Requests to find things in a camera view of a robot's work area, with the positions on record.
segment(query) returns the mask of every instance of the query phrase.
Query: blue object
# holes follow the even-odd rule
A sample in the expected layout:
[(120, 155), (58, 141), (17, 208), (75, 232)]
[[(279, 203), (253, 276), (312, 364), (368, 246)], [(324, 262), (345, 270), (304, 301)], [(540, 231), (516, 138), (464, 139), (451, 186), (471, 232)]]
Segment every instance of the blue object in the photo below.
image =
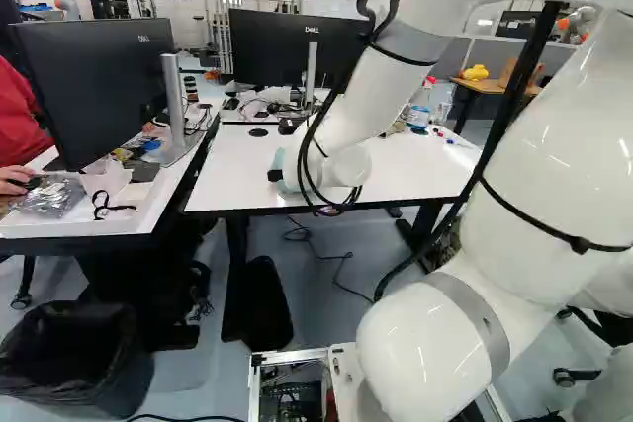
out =
[(142, 148), (144, 148), (145, 150), (149, 152), (151, 150), (156, 150), (157, 148), (160, 148), (160, 145), (162, 145), (160, 143), (160, 140), (152, 140), (146, 143)]
[(52, 7), (48, 4), (21, 5), (20, 10), (22, 12), (43, 12), (46, 10), (52, 10)]

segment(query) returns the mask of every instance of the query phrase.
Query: hand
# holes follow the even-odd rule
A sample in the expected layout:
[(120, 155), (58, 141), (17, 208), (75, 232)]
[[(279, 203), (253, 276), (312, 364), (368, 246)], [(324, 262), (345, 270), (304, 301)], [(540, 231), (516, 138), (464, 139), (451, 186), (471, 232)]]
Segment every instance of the hand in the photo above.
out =
[(20, 165), (0, 168), (0, 195), (24, 195), (27, 193), (25, 188), (9, 183), (7, 180), (12, 179), (28, 183), (35, 175), (35, 170)]

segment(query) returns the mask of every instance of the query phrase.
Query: black trash bag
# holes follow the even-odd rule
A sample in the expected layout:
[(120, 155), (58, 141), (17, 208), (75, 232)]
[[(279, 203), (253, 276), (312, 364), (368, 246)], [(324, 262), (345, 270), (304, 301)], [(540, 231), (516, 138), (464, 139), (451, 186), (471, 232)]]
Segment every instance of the black trash bag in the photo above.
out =
[(135, 311), (121, 303), (45, 303), (0, 344), (0, 394), (65, 417), (128, 418), (152, 377)]

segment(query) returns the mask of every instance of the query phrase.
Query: person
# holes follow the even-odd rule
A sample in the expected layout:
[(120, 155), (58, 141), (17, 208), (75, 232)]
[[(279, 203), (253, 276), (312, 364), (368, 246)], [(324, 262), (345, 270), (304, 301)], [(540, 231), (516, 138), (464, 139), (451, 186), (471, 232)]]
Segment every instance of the person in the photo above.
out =
[(35, 170), (21, 165), (0, 168), (0, 195), (24, 195), (27, 193), (26, 188), (10, 183), (8, 180), (27, 183), (35, 175)]
[(25, 165), (52, 147), (35, 118), (40, 111), (27, 79), (0, 56), (0, 167)]

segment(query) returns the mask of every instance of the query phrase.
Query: yellow object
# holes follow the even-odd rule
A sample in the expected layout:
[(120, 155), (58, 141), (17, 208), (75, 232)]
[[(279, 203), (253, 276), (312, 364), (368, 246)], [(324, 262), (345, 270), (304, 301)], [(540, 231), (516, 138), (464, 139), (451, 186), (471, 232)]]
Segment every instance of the yellow object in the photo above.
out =
[(483, 64), (476, 64), (472, 68), (464, 70), (464, 72), (462, 73), (462, 78), (469, 79), (471, 81), (479, 81), (480, 79), (488, 78), (489, 74), (490, 73)]

